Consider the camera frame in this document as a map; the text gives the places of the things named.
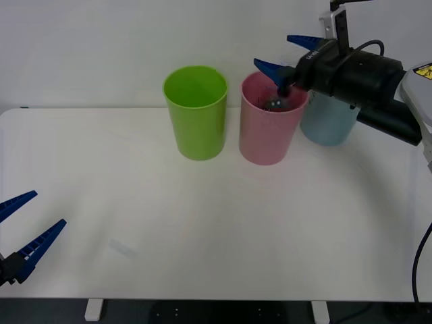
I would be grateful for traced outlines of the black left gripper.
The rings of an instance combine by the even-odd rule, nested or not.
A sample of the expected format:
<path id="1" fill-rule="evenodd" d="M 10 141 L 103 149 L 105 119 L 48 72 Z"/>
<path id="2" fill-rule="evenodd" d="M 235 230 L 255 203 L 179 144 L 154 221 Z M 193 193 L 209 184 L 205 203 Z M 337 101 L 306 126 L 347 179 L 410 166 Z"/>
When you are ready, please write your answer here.
<path id="1" fill-rule="evenodd" d="M 38 194 L 35 190 L 26 192 L 0 205 L 0 223 L 10 217 L 18 209 L 36 197 Z M 29 275 L 36 268 L 36 264 L 40 261 L 55 239 L 58 237 L 67 222 L 65 219 L 60 219 L 48 230 L 40 236 L 29 242 L 17 252 L 13 252 L 8 257 L 1 255 L 1 283 L 0 286 L 9 282 L 13 284 L 15 280 L 22 284 L 27 280 Z"/>

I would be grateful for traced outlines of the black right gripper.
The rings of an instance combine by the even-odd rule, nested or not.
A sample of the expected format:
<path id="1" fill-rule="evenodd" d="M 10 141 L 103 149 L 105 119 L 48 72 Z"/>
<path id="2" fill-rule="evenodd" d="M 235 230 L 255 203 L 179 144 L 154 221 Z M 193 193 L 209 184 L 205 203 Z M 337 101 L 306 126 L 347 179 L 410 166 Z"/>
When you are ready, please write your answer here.
<path id="1" fill-rule="evenodd" d="M 337 40 L 315 36 L 291 34 L 287 35 L 287 41 L 308 50 L 298 61 L 296 68 L 254 58 L 255 67 L 278 87 L 294 84 L 331 97 L 331 78 L 335 76 L 336 67 L 351 52 L 351 48 L 344 47 L 340 52 Z"/>

